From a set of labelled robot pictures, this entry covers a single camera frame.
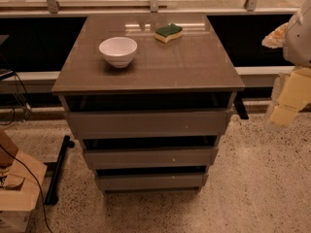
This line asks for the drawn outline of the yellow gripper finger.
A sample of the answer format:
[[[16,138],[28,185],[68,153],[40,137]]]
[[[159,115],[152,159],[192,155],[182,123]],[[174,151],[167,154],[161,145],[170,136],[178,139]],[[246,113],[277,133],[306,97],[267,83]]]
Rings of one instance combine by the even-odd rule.
[[[281,131],[311,102],[311,68],[295,67],[275,80],[265,115],[267,131]]]

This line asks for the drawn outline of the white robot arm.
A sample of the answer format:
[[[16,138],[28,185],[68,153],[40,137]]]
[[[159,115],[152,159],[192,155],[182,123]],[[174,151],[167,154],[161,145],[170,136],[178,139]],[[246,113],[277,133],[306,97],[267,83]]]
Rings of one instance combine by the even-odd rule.
[[[266,111],[267,131],[281,131],[311,102],[311,0],[305,0],[290,20],[264,37],[261,44],[283,50],[284,58],[294,65],[274,83],[271,103]]]

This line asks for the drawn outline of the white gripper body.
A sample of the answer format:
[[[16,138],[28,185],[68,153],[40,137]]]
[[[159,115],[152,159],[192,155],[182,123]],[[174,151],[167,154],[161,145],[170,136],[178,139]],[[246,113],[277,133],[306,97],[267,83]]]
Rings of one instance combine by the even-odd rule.
[[[287,26],[287,23],[283,23],[282,25],[277,27],[275,30],[273,30],[271,33],[264,37],[261,44],[264,47],[271,49],[281,48],[285,42],[285,33]]]

